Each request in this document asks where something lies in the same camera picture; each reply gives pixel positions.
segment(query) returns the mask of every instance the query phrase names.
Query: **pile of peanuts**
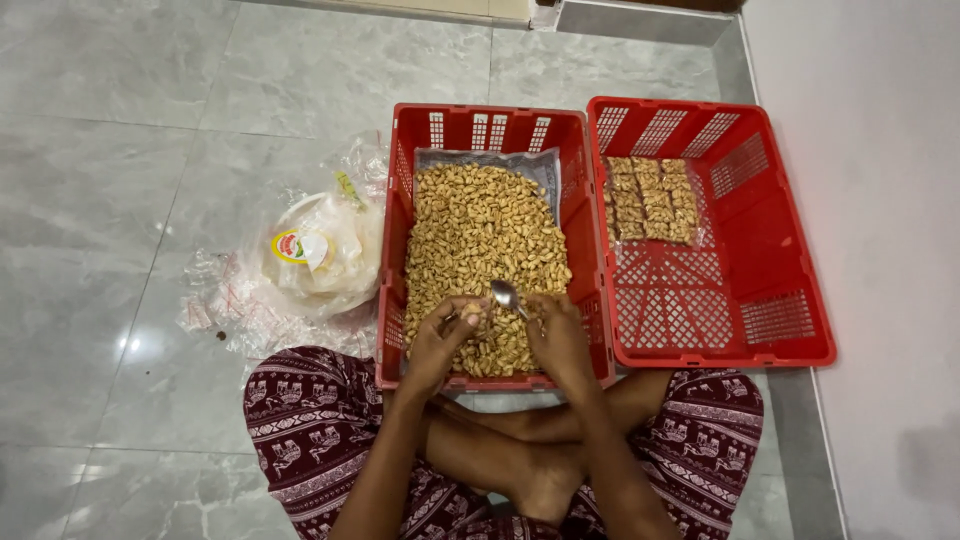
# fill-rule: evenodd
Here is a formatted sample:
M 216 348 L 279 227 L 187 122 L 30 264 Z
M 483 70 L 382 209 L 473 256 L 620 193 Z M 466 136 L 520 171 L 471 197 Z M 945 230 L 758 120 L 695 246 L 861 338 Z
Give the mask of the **pile of peanuts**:
M 700 215 L 684 160 L 607 158 L 607 237 L 692 245 Z
M 566 237 L 536 182 L 476 163 L 436 165 L 416 179 L 403 321 L 408 355 L 423 317 L 447 296 L 489 297 L 491 280 L 512 282 L 524 293 L 566 292 L 572 277 Z M 492 304 L 451 370 L 479 378 L 539 369 L 523 319 Z

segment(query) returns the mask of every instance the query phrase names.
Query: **metal spoon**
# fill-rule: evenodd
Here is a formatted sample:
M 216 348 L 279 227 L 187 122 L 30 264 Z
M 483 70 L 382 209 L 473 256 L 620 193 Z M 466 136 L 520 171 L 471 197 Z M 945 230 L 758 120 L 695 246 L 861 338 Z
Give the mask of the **metal spoon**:
M 490 288 L 493 290 L 493 297 L 501 306 L 516 309 L 524 319 L 530 318 L 523 307 L 520 307 L 520 295 L 516 293 L 516 287 L 512 283 L 490 280 Z

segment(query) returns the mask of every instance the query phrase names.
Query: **person's left hand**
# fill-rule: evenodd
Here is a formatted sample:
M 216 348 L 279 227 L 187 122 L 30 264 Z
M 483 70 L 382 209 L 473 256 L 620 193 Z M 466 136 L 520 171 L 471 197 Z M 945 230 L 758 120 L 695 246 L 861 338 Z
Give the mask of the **person's left hand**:
M 477 304 L 487 311 L 490 300 L 479 296 L 451 296 L 423 318 L 398 391 L 413 391 L 427 397 L 437 393 L 450 371 L 457 347 L 480 324 L 479 315 L 460 318 L 459 313 L 467 304 Z

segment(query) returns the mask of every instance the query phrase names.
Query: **foot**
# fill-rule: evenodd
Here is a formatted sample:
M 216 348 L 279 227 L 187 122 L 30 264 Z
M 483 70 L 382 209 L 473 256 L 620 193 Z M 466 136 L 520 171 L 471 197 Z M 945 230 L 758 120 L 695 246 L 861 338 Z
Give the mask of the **foot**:
M 530 475 L 510 498 L 521 516 L 558 527 L 584 482 L 579 445 L 531 445 Z

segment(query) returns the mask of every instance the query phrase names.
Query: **red plastic basket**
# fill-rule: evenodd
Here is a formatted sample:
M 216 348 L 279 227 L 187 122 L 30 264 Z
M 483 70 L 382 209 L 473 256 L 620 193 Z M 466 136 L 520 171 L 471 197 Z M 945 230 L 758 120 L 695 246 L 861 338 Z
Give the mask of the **red plastic basket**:
M 515 109 L 463 105 L 398 104 L 390 149 L 390 184 L 384 223 L 376 383 L 396 388 L 403 354 L 403 316 L 407 291 L 404 265 L 407 236 L 414 225 L 414 150 L 494 150 L 503 153 L 539 152 L 560 148 L 560 228 L 566 234 L 568 265 L 573 277 L 567 287 L 580 308 L 590 339 L 593 373 L 602 383 L 613 382 L 610 310 L 602 285 L 603 256 L 598 224 L 595 181 L 589 157 L 587 118 L 576 110 Z M 526 390 L 555 388 L 542 374 L 475 379 L 450 376 L 444 388 L 463 390 Z
M 760 107 L 595 97 L 601 157 L 686 158 L 706 229 L 695 250 L 625 242 L 605 257 L 613 350 L 633 367 L 823 366 L 836 359 L 820 286 Z M 600 223 L 606 222 L 603 200 Z

